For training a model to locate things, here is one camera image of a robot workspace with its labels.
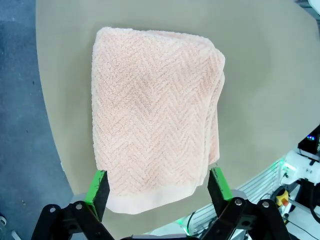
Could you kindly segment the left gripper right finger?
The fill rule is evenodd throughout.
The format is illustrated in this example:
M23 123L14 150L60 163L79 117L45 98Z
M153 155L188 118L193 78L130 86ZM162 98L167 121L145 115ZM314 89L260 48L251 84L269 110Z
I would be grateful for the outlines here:
M217 219L202 240L230 240L235 230L245 230L253 240L289 240L291 237L276 203L261 199L254 204L234 196L219 167L209 171L208 192Z

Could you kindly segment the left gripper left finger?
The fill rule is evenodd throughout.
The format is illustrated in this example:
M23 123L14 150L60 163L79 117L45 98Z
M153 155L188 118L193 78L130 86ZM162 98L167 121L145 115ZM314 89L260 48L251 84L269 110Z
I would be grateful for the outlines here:
M109 193L107 172L96 171L84 200L69 203L65 208L48 204L42 209L31 238L70 240L74 234L83 233L88 240L112 240L102 224Z

